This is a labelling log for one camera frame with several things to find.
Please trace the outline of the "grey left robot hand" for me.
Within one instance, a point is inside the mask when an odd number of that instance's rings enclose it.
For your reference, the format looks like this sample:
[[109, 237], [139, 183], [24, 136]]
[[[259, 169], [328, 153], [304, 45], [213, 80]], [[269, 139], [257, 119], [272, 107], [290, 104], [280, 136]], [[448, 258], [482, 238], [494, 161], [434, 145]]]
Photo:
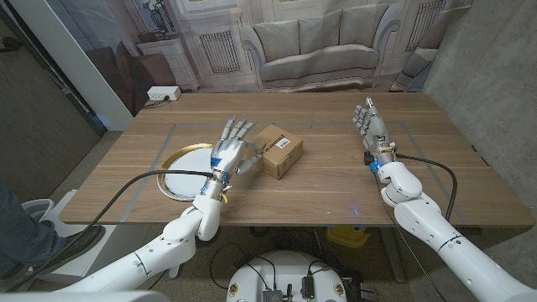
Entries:
[[236, 122], [233, 117], [225, 124], [221, 138], [211, 151], [211, 169], [216, 180], [226, 184], [232, 172], [244, 174], [262, 157], [262, 150], [244, 138], [256, 125], [246, 120]]

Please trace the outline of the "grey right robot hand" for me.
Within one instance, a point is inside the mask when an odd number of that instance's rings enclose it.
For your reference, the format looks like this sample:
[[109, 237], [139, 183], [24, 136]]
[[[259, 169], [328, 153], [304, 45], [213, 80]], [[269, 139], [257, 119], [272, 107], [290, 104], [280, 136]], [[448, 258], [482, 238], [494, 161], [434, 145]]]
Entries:
[[373, 99], [367, 96], [366, 105], [356, 105], [354, 112], [355, 117], [352, 122], [362, 135], [366, 150], [380, 164], [394, 162], [394, 143], [389, 139], [388, 130], [383, 119], [378, 115]]

